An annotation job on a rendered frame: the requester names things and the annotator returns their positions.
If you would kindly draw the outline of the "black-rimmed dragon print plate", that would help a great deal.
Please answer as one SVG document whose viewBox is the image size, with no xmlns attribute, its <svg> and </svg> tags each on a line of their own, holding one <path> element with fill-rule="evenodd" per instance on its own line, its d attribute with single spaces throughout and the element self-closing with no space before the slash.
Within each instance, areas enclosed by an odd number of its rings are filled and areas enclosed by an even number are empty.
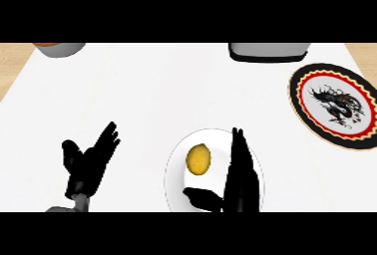
<svg viewBox="0 0 377 255">
<path fill-rule="evenodd" d="M 353 150 L 377 148 L 377 90 L 332 64 L 309 64 L 293 74 L 290 102 L 307 128 L 329 143 Z"/>
</svg>

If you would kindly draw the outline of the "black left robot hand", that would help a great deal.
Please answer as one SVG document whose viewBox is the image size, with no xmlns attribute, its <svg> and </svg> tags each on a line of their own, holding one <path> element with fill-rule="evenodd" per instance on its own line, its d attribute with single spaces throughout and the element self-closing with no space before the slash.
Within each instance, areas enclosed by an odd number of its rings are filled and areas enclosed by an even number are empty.
<svg viewBox="0 0 377 255">
<path fill-rule="evenodd" d="M 65 196 L 72 199 L 78 194 L 91 197 L 99 189 L 106 165 L 111 161 L 118 139 L 117 125 L 109 122 L 99 139 L 86 151 L 66 139 L 62 142 L 63 166 L 69 172 Z"/>
</svg>

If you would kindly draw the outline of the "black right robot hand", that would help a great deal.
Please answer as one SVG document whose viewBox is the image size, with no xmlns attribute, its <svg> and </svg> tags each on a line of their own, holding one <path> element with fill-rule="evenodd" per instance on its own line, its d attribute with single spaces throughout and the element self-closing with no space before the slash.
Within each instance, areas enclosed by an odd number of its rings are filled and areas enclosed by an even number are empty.
<svg viewBox="0 0 377 255">
<path fill-rule="evenodd" d="M 219 197 L 210 190 L 192 187 L 183 189 L 183 194 L 189 204 L 205 211 L 225 213 L 259 211 L 259 178 L 242 129 L 232 129 L 230 162 L 223 197 Z"/>
</svg>

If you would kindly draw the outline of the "plain white plate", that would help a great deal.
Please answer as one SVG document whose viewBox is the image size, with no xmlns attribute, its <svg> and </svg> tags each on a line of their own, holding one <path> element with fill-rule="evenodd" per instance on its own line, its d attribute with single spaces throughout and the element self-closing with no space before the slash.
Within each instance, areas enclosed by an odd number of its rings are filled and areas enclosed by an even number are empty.
<svg viewBox="0 0 377 255">
<path fill-rule="evenodd" d="M 188 170 L 186 156 L 189 149 L 201 143 L 205 144 L 210 150 L 210 167 L 204 175 L 193 175 Z M 183 189 L 186 187 L 210 190 L 219 197 L 223 197 L 223 188 L 230 162 L 230 143 L 232 131 L 217 128 L 205 128 L 195 131 L 179 142 L 171 153 L 165 169 L 165 198 L 171 212 L 210 212 L 195 208 L 189 204 L 189 199 L 183 194 Z M 248 150 L 253 157 L 253 168 L 259 178 L 260 210 L 263 197 L 261 168 L 257 159 L 254 158 L 254 153 L 251 149 Z"/>
</svg>

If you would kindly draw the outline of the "grey pot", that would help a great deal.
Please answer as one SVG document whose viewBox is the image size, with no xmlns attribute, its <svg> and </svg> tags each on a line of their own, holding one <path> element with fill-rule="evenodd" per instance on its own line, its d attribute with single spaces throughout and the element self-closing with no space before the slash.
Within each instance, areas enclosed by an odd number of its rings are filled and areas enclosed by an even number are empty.
<svg viewBox="0 0 377 255">
<path fill-rule="evenodd" d="M 86 46 L 84 43 L 35 43 L 34 46 L 49 58 L 72 56 Z"/>
</svg>

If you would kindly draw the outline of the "yellow lemon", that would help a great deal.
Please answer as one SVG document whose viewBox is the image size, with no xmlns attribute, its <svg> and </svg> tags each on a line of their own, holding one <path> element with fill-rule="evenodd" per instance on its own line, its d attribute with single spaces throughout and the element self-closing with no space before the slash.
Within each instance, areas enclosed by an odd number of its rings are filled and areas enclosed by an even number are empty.
<svg viewBox="0 0 377 255">
<path fill-rule="evenodd" d="M 188 151 L 186 166 L 193 175 L 204 175 L 210 167 L 210 150 L 204 143 L 196 144 Z"/>
</svg>

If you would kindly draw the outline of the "grey and black appliance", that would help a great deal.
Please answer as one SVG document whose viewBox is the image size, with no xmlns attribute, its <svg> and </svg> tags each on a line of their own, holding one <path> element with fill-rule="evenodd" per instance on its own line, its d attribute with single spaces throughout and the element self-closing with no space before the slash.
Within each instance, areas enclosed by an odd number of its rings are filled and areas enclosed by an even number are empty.
<svg viewBox="0 0 377 255">
<path fill-rule="evenodd" d="M 229 43 L 229 56 L 248 63 L 300 62 L 307 54 L 309 43 Z"/>
</svg>

